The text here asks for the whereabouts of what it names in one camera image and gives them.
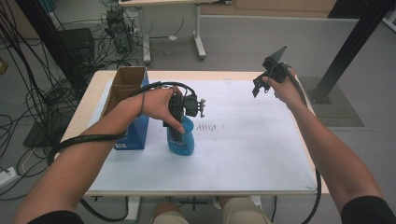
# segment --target human arm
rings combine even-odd
[[[360,196],[382,198],[380,188],[367,167],[303,104],[289,78],[281,84],[268,77],[262,80],[274,89],[276,96],[295,117],[312,161],[322,174],[339,212]]]
[[[176,87],[173,88],[147,91],[144,102],[142,94],[121,101],[81,135],[123,133],[138,116],[141,108],[142,114],[162,119],[184,133],[183,126],[168,111],[172,93],[179,91]],[[114,144],[115,141],[89,142],[66,148],[26,196],[14,223],[27,223],[51,211],[75,211]]]

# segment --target blue bottle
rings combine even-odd
[[[194,129],[194,124],[192,121],[183,116],[181,118],[181,125],[183,125],[185,132],[181,135],[181,140],[176,140],[172,137],[172,134],[167,128],[167,140],[169,149],[177,155],[180,156],[190,156],[194,151],[194,136],[192,136],[192,130]]]

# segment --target black sleeve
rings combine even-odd
[[[83,224],[81,217],[70,211],[55,211],[44,214],[29,222],[29,224]]]
[[[396,224],[388,204],[375,196],[363,196],[347,203],[342,212],[343,224]]]

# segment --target person's right arm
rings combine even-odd
[[[339,212],[360,196],[382,198],[373,175],[358,156],[304,105],[289,78],[277,83],[263,77],[295,117],[312,161],[323,176]]]

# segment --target hand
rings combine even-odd
[[[161,119],[180,133],[184,133],[185,131],[181,123],[169,113],[169,99],[174,92],[181,94],[181,91],[176,86],[168,89],[158,88],[152,91],[146,91],[142,100],[141,113],[153,119]]]
[[[295,77],[296,72],[293,68],[290,69],[290,73]],[[282,83],[277,83],[270,77],[263,77],[262,81],[270,85],[274,89],[277,98],[288,107],[299,103],[303,104],[300,94],[297,92],[297,89],[294,87],[289,77],[286,77]]]

